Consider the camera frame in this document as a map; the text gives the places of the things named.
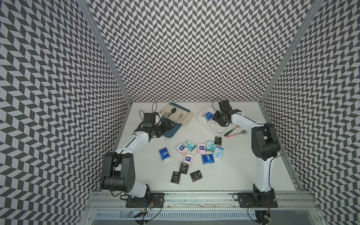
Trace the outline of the blue Vinda tissue pack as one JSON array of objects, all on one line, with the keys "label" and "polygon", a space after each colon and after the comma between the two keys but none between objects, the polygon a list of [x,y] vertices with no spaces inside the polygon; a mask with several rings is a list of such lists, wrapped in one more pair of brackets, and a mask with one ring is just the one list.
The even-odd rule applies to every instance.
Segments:
[{"label": "blue Vinda tissue pack", "polygon": [[213,113],[207,112],[203,117],[204,117],[204,119],[208,122],[208,121],[212,120],[212,118],[213,118]]}]

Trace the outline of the white storage box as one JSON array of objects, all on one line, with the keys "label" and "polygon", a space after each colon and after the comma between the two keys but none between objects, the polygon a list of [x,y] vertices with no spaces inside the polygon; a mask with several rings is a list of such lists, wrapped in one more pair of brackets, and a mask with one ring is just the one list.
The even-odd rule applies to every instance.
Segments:
[{"label": "white storage box", "polygon": [[218,123],[216,123],[213,119],[210,119],[207,121],[205,119],[205,115],[207,113],[214,114],[215,110],[212,107],[204,108],[199,114],[198,114],[198,120],[199,123],[209,132],[211,132],[215,136],[223,136],[226,132],[230,131],[231,129],[235,128],[236,125],[229,125],[227,127],[221,127]]}]

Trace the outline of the light blue tissue pack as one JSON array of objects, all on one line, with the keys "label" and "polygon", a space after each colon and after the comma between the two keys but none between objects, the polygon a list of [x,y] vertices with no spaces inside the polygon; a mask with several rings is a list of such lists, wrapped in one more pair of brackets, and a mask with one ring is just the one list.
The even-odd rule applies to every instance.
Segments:
[{"label": "light blue tissue pack", "polygon": [[220,146],[216,146],[214,149],[213,157],[217,159],[221,159],[223,155],[224,149]]}]

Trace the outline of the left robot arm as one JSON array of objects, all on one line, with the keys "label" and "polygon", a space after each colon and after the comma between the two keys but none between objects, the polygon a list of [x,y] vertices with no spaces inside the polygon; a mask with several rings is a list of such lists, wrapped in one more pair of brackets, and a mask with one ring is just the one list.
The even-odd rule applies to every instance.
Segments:
[{"label": "left robot arm", "polygon": [[158,123],[142,122],[124,146],[103,157],[100,188],[113,193],[144,198],[150,191],[148,185],[137,181],[135,157],[145,150],[153,138],[160,138],[175,127],[175,122],[162,119]]}]

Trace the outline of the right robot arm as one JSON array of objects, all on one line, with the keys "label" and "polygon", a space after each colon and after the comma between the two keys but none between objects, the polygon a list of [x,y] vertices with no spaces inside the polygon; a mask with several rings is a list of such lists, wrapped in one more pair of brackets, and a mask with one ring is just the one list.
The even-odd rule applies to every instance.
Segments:
[{"label": "right robot arm", "polygon": [[280,144],[274,124],[259,123],[240,112],[240,110],[216,111],[213,120],[220,126],[230,124],[240,126],[251,133],[251,149],[257,157],[256,181],[253,184],[252,203],[255,206],[268,206],[275,200],[273,188],[273,163],[278,156]]}]

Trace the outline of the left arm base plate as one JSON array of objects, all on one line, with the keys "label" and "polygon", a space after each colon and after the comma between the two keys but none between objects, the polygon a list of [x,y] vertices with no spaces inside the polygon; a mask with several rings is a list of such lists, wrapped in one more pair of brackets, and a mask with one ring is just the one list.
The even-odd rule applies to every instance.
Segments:
[{"label": "left arm base plate", "polygon": [[164,205],[165,193],[151,192],[149,195],[143,198],[128,197],[126,201],[126,208],[145,209],[154,201],[153,208],[162,208]]}]

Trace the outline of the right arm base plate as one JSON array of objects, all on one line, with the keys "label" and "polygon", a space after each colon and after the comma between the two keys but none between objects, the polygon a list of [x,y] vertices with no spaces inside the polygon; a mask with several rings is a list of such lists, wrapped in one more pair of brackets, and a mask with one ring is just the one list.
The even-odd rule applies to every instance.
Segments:
[{"label": "right arm base plate", "polygon": [[239,202],[241,208],[278,208],[275,193],[235,193],[234,197]]}]

